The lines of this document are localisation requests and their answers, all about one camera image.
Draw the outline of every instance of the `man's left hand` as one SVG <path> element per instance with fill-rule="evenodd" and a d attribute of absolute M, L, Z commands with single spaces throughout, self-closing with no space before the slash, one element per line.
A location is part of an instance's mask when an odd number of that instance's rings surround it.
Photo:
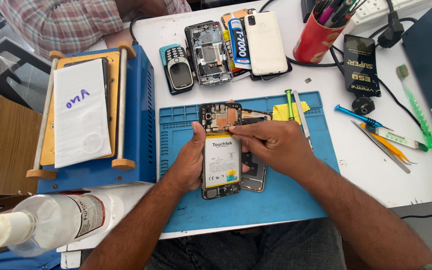
<path fill-rule="evenodd" d="M 192 122 L 191 125 L 193 130 L 191 140 L 181 148 L 176 161 L 165 175 L 168 181 L 171 181 L 173 188 L 183 194 L 201 187 L 206 132 L 198 122 Z"/>

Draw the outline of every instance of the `lcd separator machine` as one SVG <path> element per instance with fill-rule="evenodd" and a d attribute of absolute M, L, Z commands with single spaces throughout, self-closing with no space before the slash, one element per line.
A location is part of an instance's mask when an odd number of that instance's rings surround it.
<path fill-rule="evenodd" d="M 120 42 L 118 48 L 71 57 L 52 51 L 50 58 L 51 74 L 34 165 L 26 174 L 27 178 L 39 180 L 37 192 L 86 191 L 89 187 L 129 182 L 156 183 L 154 69 L 143 48 Z M 108 60 L 105 89 L 111 154 L 55 169 L 54 70 L 97 58 Z"/>

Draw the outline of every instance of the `green toothbrush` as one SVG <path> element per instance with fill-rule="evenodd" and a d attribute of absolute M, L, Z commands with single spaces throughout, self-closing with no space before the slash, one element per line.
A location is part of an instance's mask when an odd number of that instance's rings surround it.
<path fill-rule="evenodd" d="M 405 64 L 402 64 L 396 68 L 396 73 L 399 79 L 401 80 L 401 84 L 403 85 L 404 92 L 406 93 L 407 98 L 411 102 L 414 111 L 417 114 L 417 120 L 419 121 L 419 125 L 423 130 L 424 138 L 426 139 L 426 143 L 428 144 L 428 148 L 432 149 L 432 135 L 431 130 L 429 130 L 429 125 L 424 119 L 424 114 L 418 105 L 418 102 L 414 99 L 413 93 L 409 90 L 408 86 L 404 82 L 404 79 L 409 76 L 408 67 Z"/>

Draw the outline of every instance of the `plaid shirt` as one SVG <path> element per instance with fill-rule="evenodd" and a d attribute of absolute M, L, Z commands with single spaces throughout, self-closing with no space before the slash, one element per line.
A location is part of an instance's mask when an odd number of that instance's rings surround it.
<path fill-rule="evenodd" d="M 186 0 L 165 0 L 169 14 L 190 12 Z M 0 11 L 34 51 L 81 52 L 123 30 L 115 0 L 0 0 Z M 124 17 L 136 18 L 138 11 Z"/>

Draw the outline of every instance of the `phone camera module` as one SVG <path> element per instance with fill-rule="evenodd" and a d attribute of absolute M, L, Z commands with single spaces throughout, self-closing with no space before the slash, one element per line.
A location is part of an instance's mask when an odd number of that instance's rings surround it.
<path fill-rule="evenodd" d="M 256 24 L 256 20 L 254 16 L 248 16 L 248 23 L 250 26 L 254 26 Z"/>

